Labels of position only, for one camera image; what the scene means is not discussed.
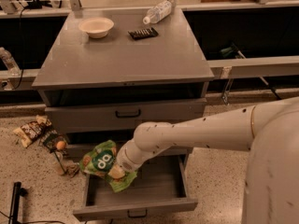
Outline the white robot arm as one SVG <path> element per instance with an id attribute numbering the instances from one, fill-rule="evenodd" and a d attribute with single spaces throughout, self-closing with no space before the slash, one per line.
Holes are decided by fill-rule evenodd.
<path id="1" fill-rule="evenodd" d="M 247 151 L 242 224 L 299 224 L 298 97 L 175 124 L 144 122 L 116 161 L 131 173 L 170 147 Z"/>

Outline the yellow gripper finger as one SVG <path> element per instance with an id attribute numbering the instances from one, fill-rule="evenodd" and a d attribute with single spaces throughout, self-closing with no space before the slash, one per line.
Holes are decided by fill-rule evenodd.
<path id="1" fill-rule="evenodd" d="M 108 175 L 113 179 L 120 179 L 125 176 L 125 172 L 118 164 L 114 164 L 108 172 Z"/>

